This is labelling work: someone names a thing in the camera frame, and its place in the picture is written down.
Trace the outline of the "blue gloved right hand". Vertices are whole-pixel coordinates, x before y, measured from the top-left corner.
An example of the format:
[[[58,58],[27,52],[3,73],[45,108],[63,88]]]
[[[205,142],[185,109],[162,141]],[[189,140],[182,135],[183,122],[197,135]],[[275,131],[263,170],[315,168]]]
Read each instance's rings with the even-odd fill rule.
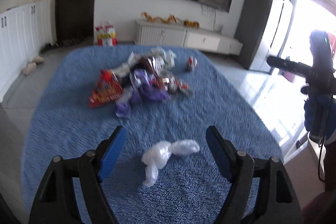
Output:
[[[309,139],[314,143],[324,142],[324,145],[335,142],[335,98],[319,94],[309,86],[301,91],[308,95],[304,104],[304,125]]]

